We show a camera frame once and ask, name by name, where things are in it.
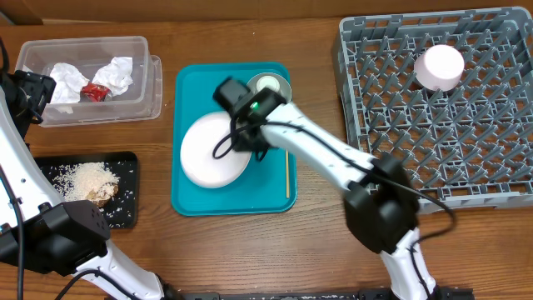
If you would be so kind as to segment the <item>white paper cup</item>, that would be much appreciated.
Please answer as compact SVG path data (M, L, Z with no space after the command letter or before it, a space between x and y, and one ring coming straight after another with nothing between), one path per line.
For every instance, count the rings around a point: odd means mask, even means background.
M264 88L271 89L274 92L279 92L281 84L275 77L271 75L265 75L261 76L256 82L257 91L261 91Z

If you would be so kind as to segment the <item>grey bowl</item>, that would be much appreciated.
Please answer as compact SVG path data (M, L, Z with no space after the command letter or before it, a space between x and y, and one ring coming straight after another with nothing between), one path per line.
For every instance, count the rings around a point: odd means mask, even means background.
M256 82L257 80L261 77L261 76L265 76L265 75L271 75L273 77L275 77L279 83L281 84L281 88L280 88L280 91L279 92L276 92L278 94L280 94L281 96L283 96L288 102L291 102L292 101L292 90L291 90L291 85L290 83L284 78L282 77L281 75L279 74L276 74L276 73L273 73L273 72L262 72L262 73L259 73L257 74L256 76L252 77L248 82L247 82L247 86L254 92L254 93L257 93L259 91L256 90Z

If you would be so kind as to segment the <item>large white plate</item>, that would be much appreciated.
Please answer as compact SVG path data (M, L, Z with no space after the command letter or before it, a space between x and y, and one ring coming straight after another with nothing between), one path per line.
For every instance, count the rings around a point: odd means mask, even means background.
M187 130L180 149L182 170L197 186L222 188L234 182L246 169L250 152L233 149L221 158L213 157L215 146L230 133L227 112L211 112Z

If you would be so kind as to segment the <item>wooden chopstick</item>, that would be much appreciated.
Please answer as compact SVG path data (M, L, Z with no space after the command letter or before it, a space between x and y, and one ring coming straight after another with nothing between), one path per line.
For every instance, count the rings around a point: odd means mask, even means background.
M286 198L290 199L291 187L290 187L290 164L289 164L289 152L285 151L285 174L286 174Z

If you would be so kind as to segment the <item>red snack wrapper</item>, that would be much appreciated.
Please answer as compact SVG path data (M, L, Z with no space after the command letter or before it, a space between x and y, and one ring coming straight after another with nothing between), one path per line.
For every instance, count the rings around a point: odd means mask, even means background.
M93 103L105 102L112 98L112 92L108 87L91 82L83 87L80 93Z

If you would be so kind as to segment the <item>brown food scrap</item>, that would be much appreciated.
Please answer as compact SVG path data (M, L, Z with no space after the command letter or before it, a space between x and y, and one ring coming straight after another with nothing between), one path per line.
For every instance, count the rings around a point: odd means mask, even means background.
M104 183L97 190L91 190L86 199L94 203L97 207L104 207L118 192L118 185L114 182Z

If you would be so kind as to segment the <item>white napkin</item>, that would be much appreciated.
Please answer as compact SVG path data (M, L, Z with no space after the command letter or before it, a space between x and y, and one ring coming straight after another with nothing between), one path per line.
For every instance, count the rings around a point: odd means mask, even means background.
M73 104L88 99L82 96L80 92L89 83L100 84L109 88L112 92L110 99L112 100L114 97L124 94L133 84L132 66L131 57L114 57L108 65L99 68L93 79L89 80L72 64L56 63L50 73L51 78L56 82L51 104L57 104L57 110L60 113L72 114L71 106Z

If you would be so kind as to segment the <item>pile of rice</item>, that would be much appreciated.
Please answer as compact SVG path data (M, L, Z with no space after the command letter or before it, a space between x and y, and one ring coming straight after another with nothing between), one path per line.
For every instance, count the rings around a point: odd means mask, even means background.
M52 185L63 195L67 202L87 200L91 190L97 190L104 183L119 184L120 177L113 173L103 162L85 162L62 165Z

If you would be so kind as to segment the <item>small white bowl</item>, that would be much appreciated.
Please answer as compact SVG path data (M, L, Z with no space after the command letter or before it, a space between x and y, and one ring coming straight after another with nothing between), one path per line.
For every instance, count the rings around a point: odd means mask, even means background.
M445 44L430 47L414 63L417 82L431 91L454 89L464 68L465 60L461 53Z

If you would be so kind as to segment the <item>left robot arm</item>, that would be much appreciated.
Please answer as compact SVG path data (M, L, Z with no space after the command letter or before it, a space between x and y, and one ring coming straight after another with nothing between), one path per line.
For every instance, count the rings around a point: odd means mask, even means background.
M24 137L55 87L45 75L1 71L2 263L83 279L116 299L172 298L167 283L114 245L93 203L64 201L36 164Z

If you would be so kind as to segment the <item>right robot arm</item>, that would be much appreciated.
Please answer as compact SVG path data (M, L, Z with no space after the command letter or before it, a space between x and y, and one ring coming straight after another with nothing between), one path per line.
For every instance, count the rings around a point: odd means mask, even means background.
M213 98L230 116L230 132L223 138L230 150L254 152L263 159L268 150L283 149L341 192L348 229L381 256L396 298L429 299L436 294L436 281L418 245L420 195L399 161L344 143L268 87L254 92L229 77Z

